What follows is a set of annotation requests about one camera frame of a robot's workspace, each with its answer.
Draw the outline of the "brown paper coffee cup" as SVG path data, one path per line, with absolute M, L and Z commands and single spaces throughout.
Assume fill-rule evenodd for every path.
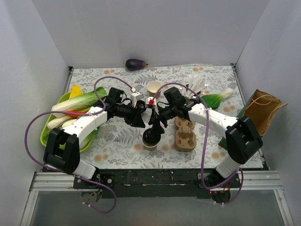
M 148 151 L 153 151 L 157 148 L 159 141 L 150 142 L 143 139 L 143 148 Z

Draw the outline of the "black coffee cup lid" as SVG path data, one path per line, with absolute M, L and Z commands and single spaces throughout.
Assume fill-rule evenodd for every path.
M 151 132 L 151 129 L 147 129 L 143 133 L 143 144 L 146 146 L 154 146 L 161 140 L 161 135 Z

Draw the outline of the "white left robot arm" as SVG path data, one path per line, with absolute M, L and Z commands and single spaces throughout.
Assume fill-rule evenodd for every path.
M 142 112 L 145 111 L 144 96 L 140 92 L 130 94 L 130 103 L 124 104 L 124 91 L 111 88 L 104 102 L 97 101 L 86 116 L 80 117 L 64 129 L 53 129 L 48 136 L 44 153 L 44 163 L 66 174 L 84 178 L 89 188 L 96 188 L 100 177 L 96 167 L 80 158 L 80 145 L 84 139 L 100 125 L 113 117 L 125 120 L 127 125 L 145 128 Z

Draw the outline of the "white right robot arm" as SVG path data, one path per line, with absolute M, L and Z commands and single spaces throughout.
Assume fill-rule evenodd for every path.
M 201 177 L 202 186 L 211 190 L 226 186 L 232 177 L 259 149 L 263 142 L 253 121 L 244 116 L 236 118 L 209 108 L 204 101 L 185 100 L 177 87 L 164 92 L 168 106 L 152 110 L 149 125 L 143 133 L 143 145 L 157 146 L 167 127 L 167 121 L 178 116 L 213 129 L 226 140 L 228 156 L 206 178 Z

